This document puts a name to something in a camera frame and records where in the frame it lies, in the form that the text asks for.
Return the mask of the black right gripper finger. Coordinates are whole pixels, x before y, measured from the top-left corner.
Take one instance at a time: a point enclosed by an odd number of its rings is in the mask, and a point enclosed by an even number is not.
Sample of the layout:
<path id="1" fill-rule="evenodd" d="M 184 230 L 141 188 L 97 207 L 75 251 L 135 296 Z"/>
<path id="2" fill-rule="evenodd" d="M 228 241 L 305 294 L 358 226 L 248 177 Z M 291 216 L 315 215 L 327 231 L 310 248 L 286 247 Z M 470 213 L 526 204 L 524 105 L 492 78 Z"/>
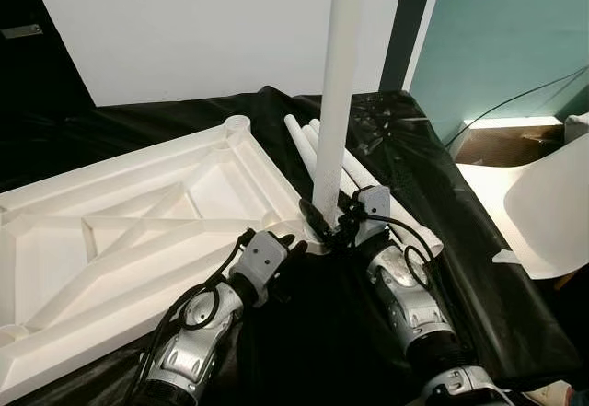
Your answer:
<path id="1" fill-rule="evenodd" d="M 302 214 L 308 229 L 315 235 L 318 241 L 332 241 L 335 237 L 335 229 L 329 225 L 327 218 L 319 209 L 306 199 L 299 199 L 299 212 Z"/>

